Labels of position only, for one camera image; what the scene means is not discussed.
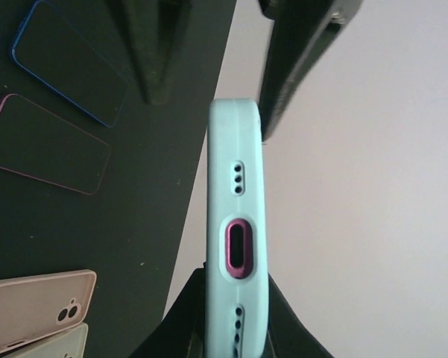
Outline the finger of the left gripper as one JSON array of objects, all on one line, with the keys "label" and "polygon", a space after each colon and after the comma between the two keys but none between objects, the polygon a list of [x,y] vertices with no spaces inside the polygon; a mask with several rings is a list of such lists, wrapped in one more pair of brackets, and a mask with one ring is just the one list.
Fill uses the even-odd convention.
[{"label": "finger of the left gripper", "polygon": [[259,92],[262,140],[277,129],[304,78],[362,6],[362,0],[260,1],[274,22]]},{"label": "finger of the left gripper", "polygon": [[168,102],[189,27],[190,1],[120,1],[124,33],[148,104]]}]

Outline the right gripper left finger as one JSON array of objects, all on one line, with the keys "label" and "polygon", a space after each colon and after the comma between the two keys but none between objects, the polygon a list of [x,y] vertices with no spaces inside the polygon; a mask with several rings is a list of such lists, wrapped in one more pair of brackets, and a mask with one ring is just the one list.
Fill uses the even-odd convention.
[{"label": "right gripper left finger", "polygon": [[206,270],[195,269],[162,322],[132,357],[200,358],[204,355]]}]

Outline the beige phone case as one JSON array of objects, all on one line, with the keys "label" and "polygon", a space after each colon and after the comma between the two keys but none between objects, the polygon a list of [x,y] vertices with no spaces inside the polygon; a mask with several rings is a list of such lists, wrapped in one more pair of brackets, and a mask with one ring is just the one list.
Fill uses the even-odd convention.
[{"label": "beige phone case", "polygon": [[49,336],[6,355],[8,358],[82,358],[89,327],[81,323],[76,327]]}]

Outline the pink phone case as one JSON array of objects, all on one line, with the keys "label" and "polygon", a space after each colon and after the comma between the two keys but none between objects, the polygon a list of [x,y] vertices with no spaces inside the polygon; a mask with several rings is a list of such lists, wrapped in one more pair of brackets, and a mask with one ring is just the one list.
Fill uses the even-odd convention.
[{"label": "pink phone case", "polygon": [[84,269],[0,280],[0,354],[82,323],[96,279]]}]

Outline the purple phone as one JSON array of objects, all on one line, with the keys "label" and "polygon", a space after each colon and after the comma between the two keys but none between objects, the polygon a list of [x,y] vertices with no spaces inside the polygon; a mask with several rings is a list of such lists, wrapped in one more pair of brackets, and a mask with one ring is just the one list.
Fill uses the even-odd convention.
[{"label": "purple phone", "polygon": [[0,169],[85,195],[98,191],[110,146],[31,100],[0,101]]}]

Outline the blue phone case with phone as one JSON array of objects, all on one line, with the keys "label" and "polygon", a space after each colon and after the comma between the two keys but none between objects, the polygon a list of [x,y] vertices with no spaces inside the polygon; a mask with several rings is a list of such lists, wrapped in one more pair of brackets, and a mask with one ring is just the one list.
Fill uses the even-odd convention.
[{"label": "blue phone case with phone", "polygon": [[[205,357],[261,357],[269,282],[261,121],[247,98],[216,99],[207,128]],[[232,278],[224,232],[233,219],[253,230],[253,271]]]}]

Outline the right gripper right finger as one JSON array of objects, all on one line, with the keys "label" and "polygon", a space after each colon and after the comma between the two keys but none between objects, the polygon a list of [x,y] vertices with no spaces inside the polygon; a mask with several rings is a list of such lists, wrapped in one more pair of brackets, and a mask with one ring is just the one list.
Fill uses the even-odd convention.
[{"label": "right gripper right finger", "polygon": [[264,357],[333,358],[306,329],[269,274],[269,317]]}]

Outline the magenta phone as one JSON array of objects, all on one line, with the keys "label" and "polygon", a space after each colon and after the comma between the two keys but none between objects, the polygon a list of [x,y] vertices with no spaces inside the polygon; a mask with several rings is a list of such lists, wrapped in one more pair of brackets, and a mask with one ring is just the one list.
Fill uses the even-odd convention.
[{"label": "magenta phone", "polygon": [[233,219],[225,232],[225,265],[229,275],[237,280],[253,271],[253,230],[244,219]]}]

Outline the blue phone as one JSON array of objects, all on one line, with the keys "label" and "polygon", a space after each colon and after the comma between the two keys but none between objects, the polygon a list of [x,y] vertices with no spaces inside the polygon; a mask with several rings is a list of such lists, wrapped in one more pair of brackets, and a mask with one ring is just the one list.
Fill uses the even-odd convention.
[{"label": "blue phone", "polygon": [[111,128],[126,80],[47,1],[36,1],[10,44],[13,62],[78,109]]}]

